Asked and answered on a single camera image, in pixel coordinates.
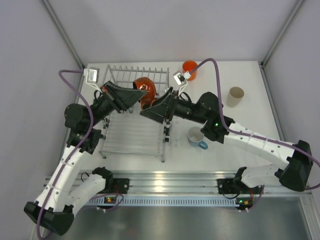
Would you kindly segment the red cup white inside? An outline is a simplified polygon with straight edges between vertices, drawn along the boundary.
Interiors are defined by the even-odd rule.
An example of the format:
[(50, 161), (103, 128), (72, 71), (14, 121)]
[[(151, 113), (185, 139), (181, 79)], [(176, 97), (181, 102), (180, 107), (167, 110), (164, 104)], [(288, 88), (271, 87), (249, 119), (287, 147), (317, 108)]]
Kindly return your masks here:
[(144, 90), (146, 91), (146, 95), (143, 96), (139, 102), (141, 109), (148, 108), (153, 105), (153, 103), (156, 101), (156, 86), (154, 82), (148, 78), (148, 77), (140, 77), (133, 81), (132, 83), (133, 88), (136, 90)]

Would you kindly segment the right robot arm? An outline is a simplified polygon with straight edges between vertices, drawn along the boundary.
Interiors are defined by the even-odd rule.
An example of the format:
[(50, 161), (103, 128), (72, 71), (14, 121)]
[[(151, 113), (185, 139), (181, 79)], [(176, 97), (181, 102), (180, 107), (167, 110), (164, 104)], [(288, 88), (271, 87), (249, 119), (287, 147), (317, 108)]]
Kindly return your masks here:
[(160, 124), (179, 117), (202, 124), (201, 133), (208, 140), (243, 149), (269, 162), (260, 167), (241, 167), (233, 178), (240, 193), (262, 185), (282, 185), (303, 192), (313, 166), (310, 145), (267, 138), (245, 128), (219, 111), (219, 99), (212, 92), (202, 94), (196, 103), (179, 98), (169, 89), (151, 104), (145, 104), (140, 115)]

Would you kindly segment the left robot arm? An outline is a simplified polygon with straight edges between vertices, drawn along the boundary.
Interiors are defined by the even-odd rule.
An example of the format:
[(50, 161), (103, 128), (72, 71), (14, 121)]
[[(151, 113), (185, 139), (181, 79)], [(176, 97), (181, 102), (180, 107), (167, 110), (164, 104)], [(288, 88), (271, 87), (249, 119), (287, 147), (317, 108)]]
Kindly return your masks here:
[(122, 114), (147, 94), (144, 89), (125, 88), (108, 81), (94, 92), (92, 104), (72, 103), (64, 111), (70, 134), (62, 158), (42, 193), (29, 201), (24, 212), (37, 225), (59, 236), (71, 227), (79, 210), (96, 194), (113, 194), (113, 173), (105, 167), (94, 169), (87, 180), (71, 190), (86, 158), (93, 154), (102, 131), (95, 125), (113, 111)]

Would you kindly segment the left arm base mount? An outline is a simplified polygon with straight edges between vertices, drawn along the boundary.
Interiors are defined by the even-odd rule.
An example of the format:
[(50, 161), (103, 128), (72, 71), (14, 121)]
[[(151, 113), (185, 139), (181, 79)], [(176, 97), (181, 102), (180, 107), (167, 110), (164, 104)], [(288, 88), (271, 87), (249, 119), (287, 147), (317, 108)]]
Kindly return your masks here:
[(103, 189), (98, 194), (127, 194), (130, 186), (129, 178), (115, 178), (113, 172), (105, 167), (97, 167), (92, 171), (92, 174), (97, 177), (101, 176), (105, 183), (102, 184)]

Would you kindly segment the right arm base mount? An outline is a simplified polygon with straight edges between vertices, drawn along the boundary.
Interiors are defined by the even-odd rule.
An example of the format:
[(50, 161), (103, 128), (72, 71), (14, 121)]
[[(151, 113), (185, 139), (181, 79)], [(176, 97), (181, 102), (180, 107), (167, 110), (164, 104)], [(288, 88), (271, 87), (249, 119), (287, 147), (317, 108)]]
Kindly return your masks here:
[(242, 182), (242, 175), (246, 169), (247, 167), (241, 167), (233, 178), (219, 178), (217, 180), (218, 193), (224, 196), (235, 195), (227, 197), (227, 199), (237, 198), (241, 194), (260, 194), (262, 187), (249, 187), (246, 183)]

